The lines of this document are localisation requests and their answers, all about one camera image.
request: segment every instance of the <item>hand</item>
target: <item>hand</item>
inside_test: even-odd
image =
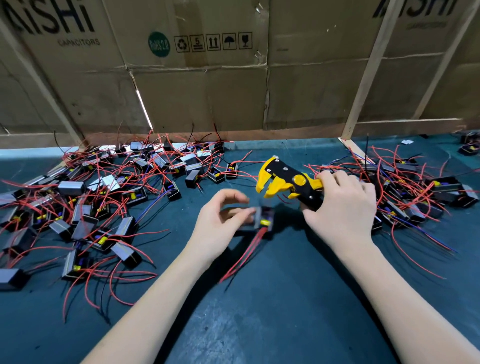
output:
[[[375,186],[340,170],[316,176],[324,185],[324,202],[317,211],[302,204],[305,221],[338,254],[355,244],[372,243],[376,212]]]
[[[211,264],[228,246],[233,234],[251,218],[255,212],[250,208],[222,208],[227,204],[247,204],[249,198],[242,192],[232,189],[218,191],[198,214],[192,236],[185,247],[195,259]]]

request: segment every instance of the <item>wire stripper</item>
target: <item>wire stripper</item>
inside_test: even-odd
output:
[[[290,191],[289,199],[298,198],[309,208],[317,210],[323,201],[322,182],[313,180],[306,173],[286,165],[277,156],[271,157],[258,172],[257,193],[260,193],[270,178],[265,197],[270,198],[279,192]]]

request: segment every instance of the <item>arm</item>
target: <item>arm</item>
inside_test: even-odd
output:
[[[203,206],[193,234],[180,255],[82,364],[153,363],[195,282],[255,211],[254,208],[222,211],[222,207],[248,201],[241,192],[225,189]]]
[[[339,171],[320,173],[324,203],[302,207],[309,226],[332,248],[367,295],[406,364],[480,363],[480,352],[395,271],[373,244],[375,187]]]

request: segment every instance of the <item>yellow knob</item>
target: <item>yellow knob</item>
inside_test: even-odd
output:
[[[298,185],[298,186],[303,186],[307,180],[305,179],[304,176],[301,174],[297,174],[295,177],[293,177],[293,181]]]

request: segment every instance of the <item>left hand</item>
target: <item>left hand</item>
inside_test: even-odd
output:
[[[254,207],[222,208],[227,204],[248,202],[249,198],[238,190],[218,191],[200,210],[185,250],[192,253],[195,259],[211,264],[226,249],[238,228],[255,212]]]

